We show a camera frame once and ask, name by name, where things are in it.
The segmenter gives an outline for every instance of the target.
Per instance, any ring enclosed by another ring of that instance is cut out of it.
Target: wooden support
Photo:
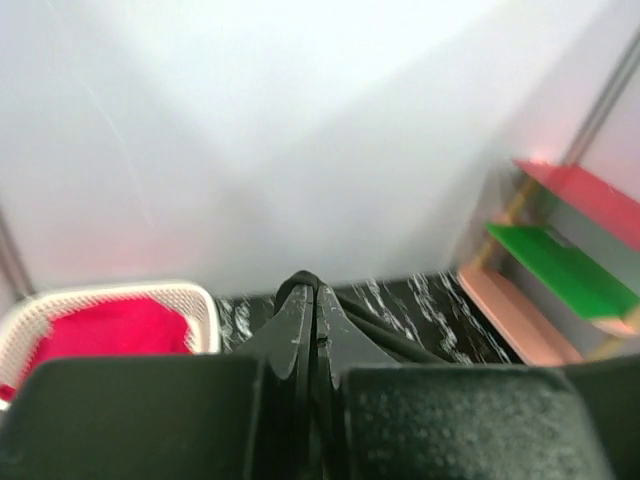
[[[518,189],[513,199],[507,205],[507,209],[502,215],[504,218],[504,223],[513,224],[516,217],[522,211],[522,208],[527,203],[527,200],[535,193],[536,188],[538,187],[538,182],[531,177],[527,177],[522,186]],[[498,242],[493,237],[489,237],[485,240],[482,247],[480,247],[480,251],[471,261],[471,265],[474,268],[482,268],[485,266],[487,261],[495,252],[496,247],[498,246]]]
[[[631,313],[627,314],[623,319],[625,325],[629,326],[632,330],[640,329],[640,305],[634,308]],[[625,344],[627,339],[609,336],[602,344],[587,355],[587,360],[604,360],[611,357],[622,345]]]

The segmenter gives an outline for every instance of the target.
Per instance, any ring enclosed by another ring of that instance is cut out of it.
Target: green shelf
[[[639,297],[579,248],[547,227],[489,224],[489,233],[586,320],[622,317]]]

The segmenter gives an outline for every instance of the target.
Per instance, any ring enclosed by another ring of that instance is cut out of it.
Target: red shelf
[[[640,203],[578,165],[515,163],[622,243],[640,251]]]

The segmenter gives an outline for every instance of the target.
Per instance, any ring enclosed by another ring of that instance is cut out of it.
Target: red fabric in basket
[[[53,332],[38,342],[20,384],[54,358],[191,353],[185,343],[186,320],[150,298],[110,300],[49,320]],[[8,385],[0,387],[3,400],[14,394]]]

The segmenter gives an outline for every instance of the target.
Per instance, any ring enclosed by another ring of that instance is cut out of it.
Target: white basket
[[[193,353],[220,351],[218,311],[211,295],[189,282],[163,282],[59,290],[16,304],[0,327],[0,384],[17,387],[37,343],[50,331],[51,317],[65,315],[100,301],[153,298],[187,321],[187,346]],[[0,400],[0,409],[7,408]]]

